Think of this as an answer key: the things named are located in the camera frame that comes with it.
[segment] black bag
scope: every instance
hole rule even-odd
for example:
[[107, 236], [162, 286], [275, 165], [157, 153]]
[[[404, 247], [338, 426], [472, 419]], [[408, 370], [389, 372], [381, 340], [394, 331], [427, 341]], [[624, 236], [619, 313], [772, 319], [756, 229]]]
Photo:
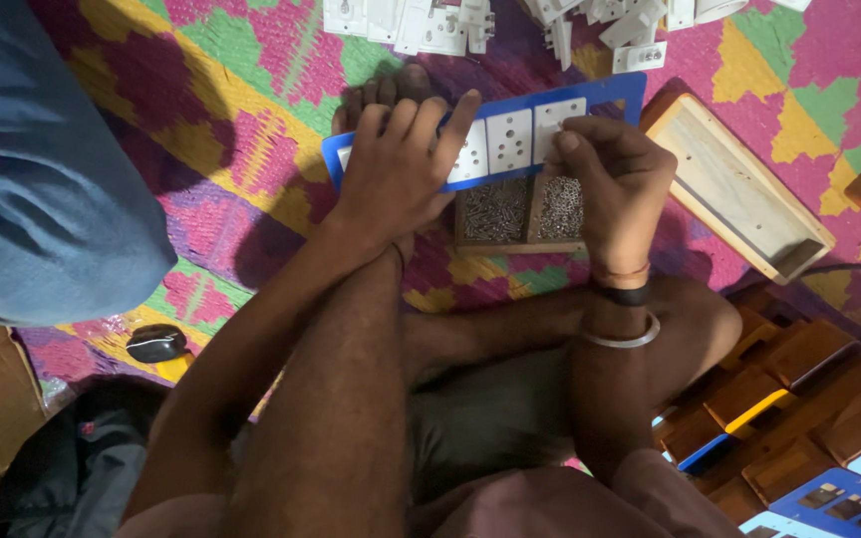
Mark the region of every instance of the black bag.
[[25, 441], [0, 482], [0, 538], [110, 538], [145, 459], [167, 389], [118, 376]]

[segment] toe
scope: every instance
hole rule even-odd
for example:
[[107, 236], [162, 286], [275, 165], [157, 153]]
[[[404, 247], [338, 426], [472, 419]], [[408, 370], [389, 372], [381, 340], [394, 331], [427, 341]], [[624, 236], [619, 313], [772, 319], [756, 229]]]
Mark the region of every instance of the toe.
[[408, 64], [397, 75], [397, 99], [412, 99], [423, 103], [433, 95], [428, 72], [416, 63]]
[[345, 129], [353, 131], [358, 128], [358, 120], [361, 118], [361, 112], [364, 110], [364, 93], [361, 90], [354, 90], [347, 98], [347, 122]]
[[378, 81], [371, 79], [365, 82], [365, 106], [377, 102]]
[[346, 132], [348, 132], [347, 108], [339, 106], [338, 109], [334, 111], [334, 116], [331, 118], [331, 136]]
[[391, 108], [397, 102], [397, 84], [390, 77], [381, 80], [381, 86], [377, 91], [377, 102], [387, 104]]

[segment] blue denim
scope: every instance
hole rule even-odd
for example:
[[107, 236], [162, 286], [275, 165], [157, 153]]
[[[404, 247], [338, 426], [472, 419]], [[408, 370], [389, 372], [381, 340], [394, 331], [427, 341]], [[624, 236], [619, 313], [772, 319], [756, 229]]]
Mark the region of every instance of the blue denim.
[[0, 324], [145, 301], [177, 258], [164, 212], [22, 0], [0, 0]]

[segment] fingernail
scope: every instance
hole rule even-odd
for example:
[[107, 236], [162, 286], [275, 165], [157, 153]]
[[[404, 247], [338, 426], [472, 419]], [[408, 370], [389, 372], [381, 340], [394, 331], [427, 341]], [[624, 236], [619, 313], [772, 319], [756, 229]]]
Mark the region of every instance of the fingernail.
[[559, 147], [561, 151], [565, 151], [567, 153], [576, 149], [578, 145], [580, 145], [580, 140], [577, 139], [577, 135], [570, 131], [564, 131], [564, 133], [560, 135], [560, 138], [557, 139], [557, 147]]

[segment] wooden box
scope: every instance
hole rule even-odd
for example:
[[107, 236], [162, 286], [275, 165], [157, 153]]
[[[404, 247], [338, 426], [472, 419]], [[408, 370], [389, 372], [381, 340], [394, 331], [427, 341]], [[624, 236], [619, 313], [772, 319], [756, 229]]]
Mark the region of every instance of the wooden box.
[[464, 235], [467, 218], [467, 190], [456, 197], [455, 250], [459, 256], [501, 256], [508, 254], [547, 254], [576, 252], [585, 249], [580, 238], [541, 239], [539, 230], [544, 211], [544, 187], [549, 178], [537, 175], [527, 178], [526, 209], [520, 240], [486, 241]]
[[760, 273], [786, 284], [835, 239], [705, 106], [666, 94], [644, 112], [650, 138], [676, 155], [671, 195]]

